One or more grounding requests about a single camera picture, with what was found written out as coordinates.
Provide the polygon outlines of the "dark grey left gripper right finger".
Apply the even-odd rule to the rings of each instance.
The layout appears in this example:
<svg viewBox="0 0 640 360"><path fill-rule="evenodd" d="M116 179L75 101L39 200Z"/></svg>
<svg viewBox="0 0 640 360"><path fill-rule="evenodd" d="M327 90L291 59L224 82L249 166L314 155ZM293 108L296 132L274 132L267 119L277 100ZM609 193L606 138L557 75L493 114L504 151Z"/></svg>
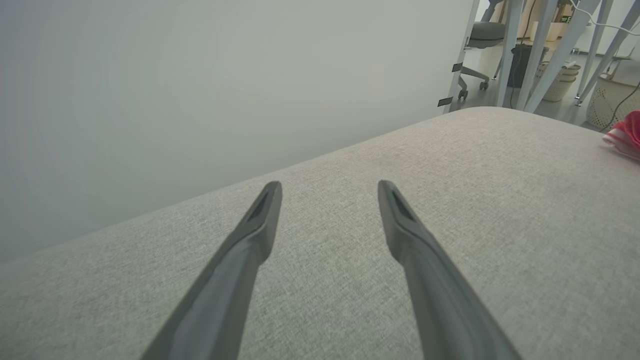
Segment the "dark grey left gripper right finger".
<svg viewBox="0 0 640 360"><path fill-rule="evenodd" d="M521 355L396 185L380 180L386 244L405 273L426 360L519 360Z"/></svg>

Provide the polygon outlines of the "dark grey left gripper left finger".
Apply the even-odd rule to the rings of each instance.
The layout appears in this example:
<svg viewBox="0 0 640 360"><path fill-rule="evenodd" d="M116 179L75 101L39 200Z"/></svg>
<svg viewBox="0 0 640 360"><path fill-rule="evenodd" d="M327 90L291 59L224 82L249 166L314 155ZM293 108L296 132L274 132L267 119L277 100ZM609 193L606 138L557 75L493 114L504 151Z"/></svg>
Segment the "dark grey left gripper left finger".
<svg viewBox="0 0 640 360"><path fill-rule="evenodd" d="M144 360L235 360L259 267L274 247L282 185L268 182L142 354Z"/></svg>

